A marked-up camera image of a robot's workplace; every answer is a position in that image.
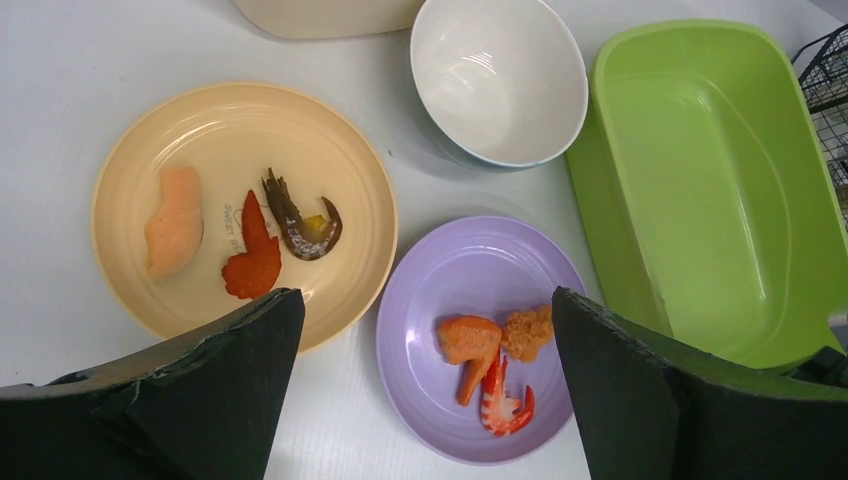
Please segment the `purple plastic plate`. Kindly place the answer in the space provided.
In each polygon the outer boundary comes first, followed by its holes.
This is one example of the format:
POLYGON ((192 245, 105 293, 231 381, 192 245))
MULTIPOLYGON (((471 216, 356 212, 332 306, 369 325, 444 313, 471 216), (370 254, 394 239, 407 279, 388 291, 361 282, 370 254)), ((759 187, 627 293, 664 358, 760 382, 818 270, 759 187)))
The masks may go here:
POLYGON ((512 398, 535 393, 533 420, 498 437, 483 426, 482 395, 468 406, 457 394, 465 367, 450 364, 439 344, 444 321, 476 315, 505 325, 508 317, 550 304, 558 287, 583 282, 562 249, 520 220, 472 216, 450 221, 404 256, 383 293, 376 355, 389 400, 408 429, 428 448, 469 465, 505 464, 549 443, 573 409, 555 342, 534 361, 511 361, 504 386, 512 398))

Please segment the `beige plastic bin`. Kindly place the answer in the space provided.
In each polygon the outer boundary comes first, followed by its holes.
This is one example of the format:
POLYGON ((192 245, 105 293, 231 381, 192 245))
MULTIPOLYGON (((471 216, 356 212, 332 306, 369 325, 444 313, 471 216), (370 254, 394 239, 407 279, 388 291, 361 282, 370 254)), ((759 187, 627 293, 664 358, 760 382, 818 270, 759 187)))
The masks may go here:
POLYGON ((235 0, 234 4, 271 35, 320 40, 407 29, 423 0, 235 0))

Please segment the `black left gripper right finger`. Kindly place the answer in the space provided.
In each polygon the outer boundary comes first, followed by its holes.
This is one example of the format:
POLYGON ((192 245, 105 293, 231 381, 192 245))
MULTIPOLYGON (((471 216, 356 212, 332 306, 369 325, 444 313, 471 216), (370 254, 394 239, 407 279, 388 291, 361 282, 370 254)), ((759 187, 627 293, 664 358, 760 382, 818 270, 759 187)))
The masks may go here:
POLYGON ((847 358, 829 346, 752 369, 552 297, 556 344, 594 479, 843 479, 847 358))

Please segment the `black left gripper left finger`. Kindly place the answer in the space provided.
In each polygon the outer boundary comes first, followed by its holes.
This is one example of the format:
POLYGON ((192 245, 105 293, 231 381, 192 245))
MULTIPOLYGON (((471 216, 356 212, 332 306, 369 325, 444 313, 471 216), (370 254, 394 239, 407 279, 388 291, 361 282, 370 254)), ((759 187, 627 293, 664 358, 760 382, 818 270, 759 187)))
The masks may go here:
POLYGON ((1 391, 5 479, 260 479, 305 304, 278 288, 187 333, 1 391))

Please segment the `green plastic tub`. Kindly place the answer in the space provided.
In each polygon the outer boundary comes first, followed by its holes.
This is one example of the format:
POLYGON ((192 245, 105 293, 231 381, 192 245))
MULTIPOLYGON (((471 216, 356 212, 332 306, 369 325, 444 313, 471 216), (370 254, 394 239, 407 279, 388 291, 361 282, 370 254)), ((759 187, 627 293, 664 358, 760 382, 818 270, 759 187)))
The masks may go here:
POLYGON ((846 344, 847 236, 792 65, 765 31, 618 33, 567 164, 607 306, 757 369, 846 344))

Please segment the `yellow plastic plate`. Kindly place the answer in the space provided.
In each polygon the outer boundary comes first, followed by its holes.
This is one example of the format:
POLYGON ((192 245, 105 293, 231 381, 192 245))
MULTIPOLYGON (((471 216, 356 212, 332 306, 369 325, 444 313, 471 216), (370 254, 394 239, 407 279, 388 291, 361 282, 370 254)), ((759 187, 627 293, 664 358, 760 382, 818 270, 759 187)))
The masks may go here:
POLYGON ((388 173, 369 141, 341 114, 299 91, 236 82, 199 88, 141 117, 108 155, 91 206, 93 248, 116 298, 140 325, 169 339, 238 308, 225 290, 226 260, 243 251, 246 195, 258 199, 282 178, 304 217, 334 204, 343 223, 325 256, 281 253, 280 287, 302 293, 299 349, 313 350, 346 331, 371 307, 398 243, 388 173), (176 274, 148 272, 144 228, 159 209, 166 170, 192 168, 202 191, 203 236, 176 274))

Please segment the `black wire basket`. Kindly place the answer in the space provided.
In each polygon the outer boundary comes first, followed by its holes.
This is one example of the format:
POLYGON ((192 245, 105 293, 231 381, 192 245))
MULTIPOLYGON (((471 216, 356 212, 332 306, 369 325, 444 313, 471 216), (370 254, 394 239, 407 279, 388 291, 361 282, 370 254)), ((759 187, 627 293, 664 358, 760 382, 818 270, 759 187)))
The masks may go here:
POLYGON ((791 58, 841 215, 847 216, 847 26, 804 45, 791 58))

